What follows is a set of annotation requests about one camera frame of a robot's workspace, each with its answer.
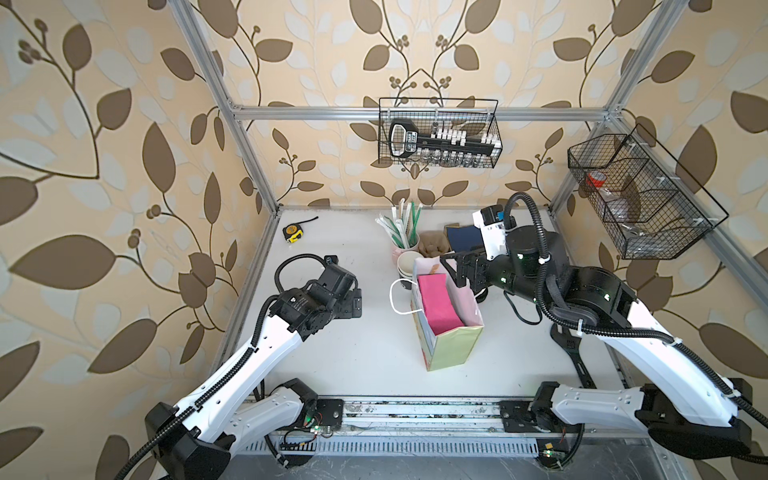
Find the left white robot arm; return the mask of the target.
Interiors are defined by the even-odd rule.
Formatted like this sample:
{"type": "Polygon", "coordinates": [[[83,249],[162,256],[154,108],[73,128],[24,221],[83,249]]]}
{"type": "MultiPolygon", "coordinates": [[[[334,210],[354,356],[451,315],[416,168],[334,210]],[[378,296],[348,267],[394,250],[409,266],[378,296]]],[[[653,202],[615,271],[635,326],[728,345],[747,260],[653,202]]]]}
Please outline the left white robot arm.
{"type": "Polygon", "coordinates": [[[299,379],[248,397],[281,360],[335,319],[362,315],[362,291],[335,255],[312,260],[323,271],[300,288],[277,288],[260,307],[253,336],[193,392],[174,405],[163,402],[145,417],[148,441],[116,473],[126,478],[152,456],[169,479],[218,479],[250,442],[286,429],[316,436],[325,421],[317,394],[299,379]]]}

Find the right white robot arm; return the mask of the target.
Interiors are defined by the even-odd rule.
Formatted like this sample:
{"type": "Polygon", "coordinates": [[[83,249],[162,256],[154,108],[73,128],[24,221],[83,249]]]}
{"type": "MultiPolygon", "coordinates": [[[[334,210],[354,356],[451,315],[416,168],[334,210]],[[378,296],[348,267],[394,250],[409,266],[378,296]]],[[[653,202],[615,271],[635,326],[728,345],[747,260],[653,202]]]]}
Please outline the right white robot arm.
{"type": "Polygon", "coordinates": [[[740,417],[767,422],[753,407],[746,381],[719,375],[672,336],[615,274],[572,265],[559,234],[534,225],[502,234],[494,257],[484,249],[441,256],[457,286],[473,291],[496,287],[506,296],[528,300],[570,339],[589,335],[601,340],[648,379],[624,390],[544,382],[525,421],[547,431],[583,424],[637,430],[693,460],[767,462],[766,456],[753,453],[751,429],[740,417]]]}

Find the black paper cups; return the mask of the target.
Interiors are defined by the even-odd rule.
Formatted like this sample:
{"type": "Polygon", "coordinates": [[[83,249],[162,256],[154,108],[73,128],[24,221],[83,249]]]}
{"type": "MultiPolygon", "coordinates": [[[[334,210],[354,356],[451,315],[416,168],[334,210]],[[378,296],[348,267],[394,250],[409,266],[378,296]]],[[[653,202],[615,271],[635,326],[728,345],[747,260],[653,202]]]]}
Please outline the black paper cups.
{"type": "Polygon", "coordinates": [[[423,259],[423,255],[415,250],[404,251],[397,258],[396,266],[399,274],[399,284],[405,290],[412,289],[411,280],[416,261],[419,259],[423,259]]]}

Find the pink paper napkin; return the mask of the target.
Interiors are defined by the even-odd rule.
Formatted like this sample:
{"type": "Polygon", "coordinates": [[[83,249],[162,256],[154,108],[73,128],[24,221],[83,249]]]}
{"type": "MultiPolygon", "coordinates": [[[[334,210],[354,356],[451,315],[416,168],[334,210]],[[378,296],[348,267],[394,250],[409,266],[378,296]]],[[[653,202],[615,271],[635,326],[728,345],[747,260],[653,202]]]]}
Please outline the pink paper napkin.
{"type": "Polygon", "coordinates": [[[464,326],[451,301],[445,273],[420,275],[417,282],[423,313],[435,335],[441,335],[464,326]]]}

